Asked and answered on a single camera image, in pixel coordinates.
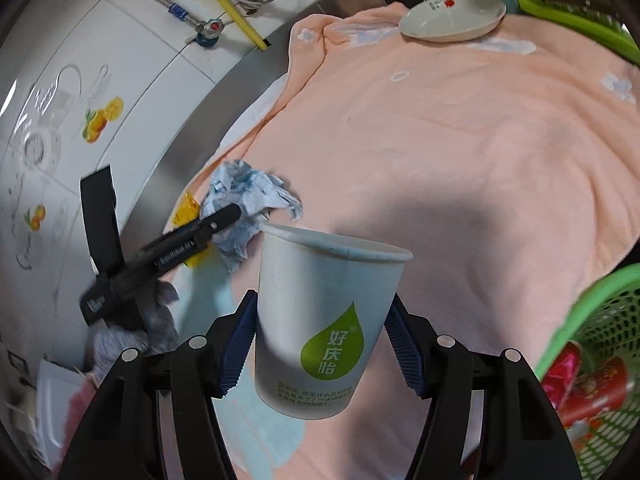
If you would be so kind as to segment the grey gloved left hand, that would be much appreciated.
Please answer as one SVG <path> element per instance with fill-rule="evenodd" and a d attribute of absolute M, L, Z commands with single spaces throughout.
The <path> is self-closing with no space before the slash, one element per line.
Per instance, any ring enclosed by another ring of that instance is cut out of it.
<path fill-rule="evenodd" d="M 156 281 L 142 292 L 138 313 L 142 328 L 126 330 L 119 325 L 101 327 L 93 336 L 93 367 L 88 376 L 99 388 L 120 354 L 129 349 L 142 356 L 174 351 L 178 347 L 178 332 L 169 306 L 179 299 L 175 287 L 165 281 Z"/>

